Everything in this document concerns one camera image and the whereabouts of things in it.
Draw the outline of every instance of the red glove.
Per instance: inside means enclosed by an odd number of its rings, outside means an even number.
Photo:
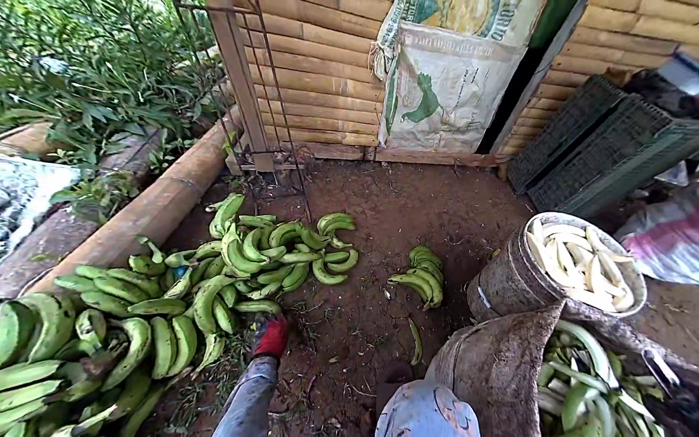
[[[258,333],[252,357],[274,357],[279,361],[287,345],[287,320],[280,313],[276,319],[258,320]]]

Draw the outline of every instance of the dark green crate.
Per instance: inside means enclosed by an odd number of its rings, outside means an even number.
[[[697,150],[699,120],[629,95],[528,194],[539,211],[589,217]]]
[[[574,142],[600,123],[626,93],[595,74],[568,97],[544,130],[509,164],[509,181],[517,193],[528,191]]]

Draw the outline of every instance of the bamboo pole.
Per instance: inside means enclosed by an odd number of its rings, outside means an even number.
[[[622,59],[619,60],[621,65],[637,65],[644,68],[657,68],[668,61],[667,56],[650,55],[648,53],[633,53],[627,51],[622,54]]]
[[[578,74],[571,72],[559,72],[557,70],[549,70],[541,83],[547,85],[562,85],[579,87],[584,84],[589,76],[587,74]]]
[[[635,15],[634,13],[624,13],[598,6],[587,6],[578,24],[592,27],[593,29],[630,32],[639,17],[640,15]]]
[[[681,41],[691,45],[699,45],[699,27],[677,23],[668,19],[642,16],[630,30],[631,34],[653,36],[664,40]]]
[[[385,15],[392,6],[392,2],[384,0],[350,0],[342,2],[341,0],[309,0],[312,3],[323,5],[326,8],[338,9],[345,13],[364,16],[366,18],[382,21]]]
[[[275,85],[271,67],[250,65],[250,71],[253,83],[266,86]],[[383,88],[379,85],[282,68],[277,68],[277,79],[282,88],[343,95],[344,97],[354,97],[362,100],[381,101],[384,93]]]
[[[273,86],[263,87],[262,85],[255,85],[255,90],[259,99],[279,99],[277,96],[277,90]],[[287,88],[281,88],[280,94],[282,95],[282,100],[285,103],[326,106],[338,109],[372,112],[376,114],[382,113],[381,102]]]
[[[260,110],[262,112],[282,114],[282,105],[276,100],[258,99],[258,106],[260,106]],[[285,104],[285,110],[285,114],[288,116],[302,115],[305,117],[330,118],[332,120],[354,121],[355,123],[364,124],[379,124],[380,117],[378,114],[374,114],[372,112],[303,104]]]
[[[651,15],[687,24],[699,23],[699,8],[668,0],[641,0],[641,15]]]
[[[532,99],[530,99],[530,102],[527,103],[527,107],[533,109],[557,111],[560,108],[562,108],[562,105],[564,105],[565,103],[566,102],[560,100],[547,99],[544,97],[533,97]]]
[[[280,141],[285,141],[287,130],[284,127],[277,127],[277,134]],[[266,126],[266,136],[270,143],[276,142],[274,126]],[[293,142],[323,142],[327,144],[364,145],[366,147],[376,147],[376,135],[353,134],[348,132],[312,131],[307,129],[290,129],[290,138]]]
[[[598,47],[594,45],[583,45],[580,43],[568,42],[560,50],[560,55],[585,57],[606,62],[618,62],[622,59],[624,52],[615,48]]]
[[[233,0],[233,3],[234,6],[240,8],[253,10],[255,8],[254,3],[248,0]],[[294,19],[364,38],[376,39],[377,32],[382,25],[381,21],[375,19],[343,13],[303,0],[260,0],[259,4],[261,11],[266,14]]]
[[[241,16],[237,14],[236,21],[240,27],[247,27],[251,30],[261,30],[258,17],[256,16]],[[318,25],[302,23],[294,19],[288,19],[281,16],[263,14],[263,22],[266,24],[267,34],[278,34],[282,36],[290,36],[299,40],[317,43],[331,47],[343,48],[350,51],[356,51],[363,55],[368,55],[376,37],[364,38],[337,32],[336,30],[325,29]]]
[[[601,47],[617,48],[623,51],[636,51],[654,55],[671,55],[678,47],[673,41],[656,40],[644,36],[618,34],[606,30],[590,29],[578,25],[568,42]]]
[[[520,117],[527,118],[540,118],[541,120],[551,120],[557,115],[557,111],[554,110],[540,110],[536,108],[525,108],[519,114]]]
[[[266,42],[263,40],[263,35],[256,32],[250,33],[252,42],[246,32],[242,33],[245,39],[245,45],[255,48],[266,48]],[[343,48],[332,47],[329,45],[321,45],[311,41],[299,40],[290,36],[282,36],[276,34],[269,35],[269,45],[272,51],[282,51],[292,53],[294,55],[303,55],[325,59],[325,61],[340,62],[347,65],[355,65],[357,67],[368,68],[368,51],[358,53],[356,51],[346,50]]]
[[[555,59],[551,62],[553,70],[579,74],[603,74],[609,66],[611,66],[611,63],[606,61],[562,55],[555,56]]]
[[[288,115],[287,124],[279,114],[263,113],[263,124],[267,126],[289,126],[300,129],[317,129],[322,131],[352,132],[355,134],[376,135],[379,133],[378,124],[355,123],[354,121],[332,120],[330,118],[303,117]]]
[[[521,127],[544,127],[549,124],[549,120],[541,120],[540,118],[517,118],[517,122],[514,123],[515,126]]]
[[[267,51],[262,48],[252,49],[245,47],[247,59],[251,63],[258,65],[270,65]],[[348,78],[364,83],[379,83],[379,79],[368,68],[356,67],[355,65],[340,64],[333,61],[325,61],[316,57],[293,55],[281,51],[272,51],[271,60],[278,68],[287,68],[299,72],[320,72],[328,76],[337,78]]]
[[[600,6],[601,8],[617,9],[632,13],[638,9],[638,4],[640,2],[641,0],[592,0],[589,4]]]

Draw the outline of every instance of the sleeve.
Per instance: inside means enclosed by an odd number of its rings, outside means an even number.
[[[269,402],[276,387],[277,359],[253,359],[228,397],[212,437],[265,437],[269,433]]]

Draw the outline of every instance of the bamboo wall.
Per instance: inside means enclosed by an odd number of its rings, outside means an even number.
[[[250,8],[246,0],[235,6]],[[387,0],[260,0],[271,60],[255,15],[238,15],[267,142],[375,147],[383,83],[369,52],[392,2]],[[274,74],[282,105],[274,88]]]
[[[591,1],[496,154],[518,154],[591,74],[655,68],[676,49],[699,58],[699,0]]]

